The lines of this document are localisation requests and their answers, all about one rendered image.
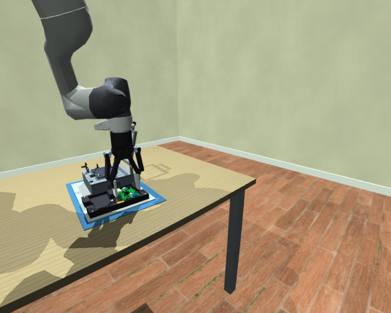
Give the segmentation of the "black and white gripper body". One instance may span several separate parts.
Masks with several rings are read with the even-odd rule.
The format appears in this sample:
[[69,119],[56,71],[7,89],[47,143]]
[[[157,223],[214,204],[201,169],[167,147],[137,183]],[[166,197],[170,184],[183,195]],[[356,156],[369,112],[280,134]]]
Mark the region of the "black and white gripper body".
[[132,131],[129,130],[128,132],[122,132],[122,133],[114,133],[110,132],[110,139],[111,139],[111,151],[112,154],[118,158],[118,154],[120,151],[123,152],[121,160],[129,159],[128,155],[126,154],[126,150],[129,150],[132,154],[134,147],[132,145]]

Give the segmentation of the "green circuit board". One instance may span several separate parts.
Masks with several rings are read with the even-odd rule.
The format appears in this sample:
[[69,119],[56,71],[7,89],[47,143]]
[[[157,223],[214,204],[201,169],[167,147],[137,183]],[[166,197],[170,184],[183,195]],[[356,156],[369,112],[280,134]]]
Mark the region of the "green circuit board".
[[135,191],[131,186],[124,187],[122,189],[117,189],[117,194],[120,196],[123,200],[130,199],[132,197],[139,196],[140,194]]

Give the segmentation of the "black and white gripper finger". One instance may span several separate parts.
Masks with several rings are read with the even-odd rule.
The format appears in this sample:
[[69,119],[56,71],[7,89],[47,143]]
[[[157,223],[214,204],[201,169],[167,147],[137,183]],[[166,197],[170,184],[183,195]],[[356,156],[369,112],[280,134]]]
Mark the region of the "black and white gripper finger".
[[121,162],[121,158],[122,158],[123,152],[122,151],[119,152],[118,158],[114,157],[114,163],[113,163],[113,167],[112,167],[112,171],[111,171],[111,175],[110,175],[110,166],[111,166],[110,158],[111,158],[111,155],[112,155],[112,151],[104,153],[104,158],[105,158],[105,179],[107,181],[110,180],[111,186],[113,188],[113,194],[114,194],[115,197],[118,197],[115,178],[116,178],[116,174],[117,174],[119,163]]
[[141,187],[140,187],[140,174],[141,174],[142,171],[144,171],[143,162],[142,162],[142,158],[141,158],[141,154],[140,154],[141,153],[141,148],[138,147],[138,146],[134,147],[134,152],[135,152],[135,156],[136,156],[139,168],[137,167],[136,163],[134,162],[133,157],[132,157],[130,151],[126,150],[126,154],[129,157],[128,160],[129,160],[130,164],[132,165],[132,167],[133,167],[133,169],[135,171],[134,174],[135,174],[136,188],[138,190],[141,190]]

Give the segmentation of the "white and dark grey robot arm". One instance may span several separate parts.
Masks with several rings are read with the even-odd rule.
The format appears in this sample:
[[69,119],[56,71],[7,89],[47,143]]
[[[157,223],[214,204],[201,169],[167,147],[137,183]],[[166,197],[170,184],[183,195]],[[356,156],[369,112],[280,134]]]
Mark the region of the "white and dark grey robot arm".
[[106,78],[98,88],[78,85],[71,57],[92,33],[86,0],[31,1],[44,28],[44,51],[67,115],[74,120],[107,119],[95,124],[95,130],[122,133],[135,127],[127,80]]

